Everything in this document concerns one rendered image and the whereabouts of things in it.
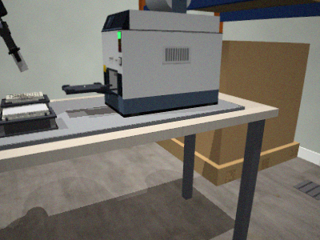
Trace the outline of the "grey base plate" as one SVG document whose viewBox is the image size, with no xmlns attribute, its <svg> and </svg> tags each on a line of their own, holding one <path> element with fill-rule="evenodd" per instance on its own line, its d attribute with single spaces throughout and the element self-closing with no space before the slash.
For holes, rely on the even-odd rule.
<svg viewBox="0 0 320 240">
<path fill-rule="evenodd" d="M 105 104 L 104 97 L 49 102 L 49 106 L 57 115 L 58 129 L 0 138 L 0 151 L 245 109 L 219 99 L 217 105 L 124 118 Z"/>
</svg>

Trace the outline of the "white cylinder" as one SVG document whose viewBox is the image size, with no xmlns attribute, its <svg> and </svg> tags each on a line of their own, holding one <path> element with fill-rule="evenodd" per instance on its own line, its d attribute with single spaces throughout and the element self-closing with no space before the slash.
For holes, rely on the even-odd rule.
<svg viewBox="0 0 320 240">
<path fill-rule="evenodd" d="M 187 0 L 187 7 L 190 2 L 191 0 Z M 146 5 L 152 11 L 172 12 L 172 0 L 146 0 Z"/>
</svg>

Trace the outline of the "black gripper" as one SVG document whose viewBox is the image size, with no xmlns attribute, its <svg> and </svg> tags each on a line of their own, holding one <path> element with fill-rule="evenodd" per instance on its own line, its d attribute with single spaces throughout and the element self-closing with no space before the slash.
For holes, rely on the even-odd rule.
<svg viewBox="0 0 320 240">
<path fill-rule="evenodd" d="M 9 52 L 8 54 L 12 55 L 14 61 L 16 62 L 19 70 L 21 72 L 28 70 L 27 64 L 25 63 L 21 53 L 20 53 L 20 48 L 17 48 L 14 40 L 11 38 L 10 34 L 10 30 L 8 28 L 8 25 L 6 22 L 4 22 L 2 20 L 1 17 L 7 15 L 7 11 L 6 8 L 4 7 L 2 0 L 0 0 L 0 36 L 3 38 L 5 44 L 7 45 Z"/>
</svg>

